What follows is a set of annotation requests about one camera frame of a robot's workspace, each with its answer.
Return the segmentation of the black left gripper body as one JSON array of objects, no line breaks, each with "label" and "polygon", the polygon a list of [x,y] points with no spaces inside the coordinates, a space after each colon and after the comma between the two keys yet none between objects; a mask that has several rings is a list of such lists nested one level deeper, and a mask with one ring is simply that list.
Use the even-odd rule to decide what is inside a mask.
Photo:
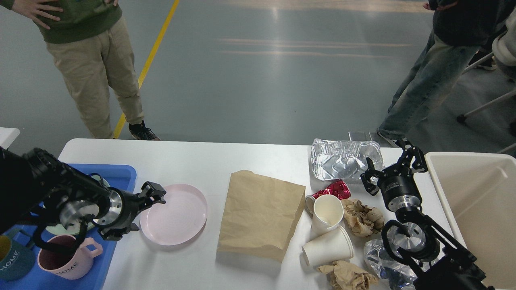
[{"label": "black left gripper body", "polygon": [[137,195],[112,189],[107,210],[100,212],[92,222],[103,240],[117,242],[127,234],[123,233],[123,222],[127,219],[134,221],[140,213],[139,207]]}]

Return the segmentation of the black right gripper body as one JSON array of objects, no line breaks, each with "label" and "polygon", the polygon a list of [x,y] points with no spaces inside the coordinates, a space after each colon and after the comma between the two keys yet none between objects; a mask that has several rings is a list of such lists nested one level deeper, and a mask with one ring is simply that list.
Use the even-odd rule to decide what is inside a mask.
[{"label": "black right gripper body", "polygon": [[379,188],[385,207],[396,212],[405,207],[420,207],[422,197],[411,173],[379,178]]}]

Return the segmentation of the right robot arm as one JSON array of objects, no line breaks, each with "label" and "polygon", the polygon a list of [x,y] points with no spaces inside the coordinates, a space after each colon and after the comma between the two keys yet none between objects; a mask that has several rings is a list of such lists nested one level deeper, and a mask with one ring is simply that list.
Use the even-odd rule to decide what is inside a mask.
[{"label": "right robot arm", "polygon": [[372,196],[381,192],[385,207],[396,216],[381,231],[385,251],[411,268],[417,290],[492,290],[483,284],[485,272],[475,264],[475,255],[421,210],[414,174],[428,170],[423,152],[407,139],[395,144],[402,149],[396,163],[377,170],[367,158],[360,176],[366,191]]}]

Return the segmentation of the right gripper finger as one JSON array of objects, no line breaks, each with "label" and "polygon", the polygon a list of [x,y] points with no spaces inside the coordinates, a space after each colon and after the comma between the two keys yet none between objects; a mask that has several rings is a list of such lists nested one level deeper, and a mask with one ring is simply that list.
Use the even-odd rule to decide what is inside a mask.
[{"label": "right gripper finger", "polygon": [[364,173],[362,173],[360,175],[360,179],[363,183],[365,190],[371,196],[376,196],[376,194],[379,191],[379,187],[372,183],[372,178],[373,177],[378,178],[378,179],[382,178],[383,172],[375,169],[374,163],[369,157],[366,158],[366,163],[367,163],[367,169],[364,171]]},{"label": "right gripper finger", "polygon": [[394,140],[395,145],[402,149],[402,155],[394,165],[395,176],[412,176],[415,173],[428,171],[424,153],[407,139]]}]

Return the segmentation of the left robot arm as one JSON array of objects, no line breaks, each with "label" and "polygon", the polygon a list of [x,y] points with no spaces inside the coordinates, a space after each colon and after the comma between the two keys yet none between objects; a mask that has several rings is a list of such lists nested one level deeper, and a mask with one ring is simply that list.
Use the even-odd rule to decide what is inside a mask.
[{"label": "left robot arm", "polygon": [[[103,240],[117,242],[139,230],[134,220],[140,213],[166,203],[166,190],[160,184],[145,182],[140,193],[108,187],[38,147],[22,156],[1,149],[0,192],[1,233],[18,224],[36,226],[35,245],[63,255],[79,248],[88,224]],[[41,238],[46,227],[57,224],[79,230],[71,246]]]}]

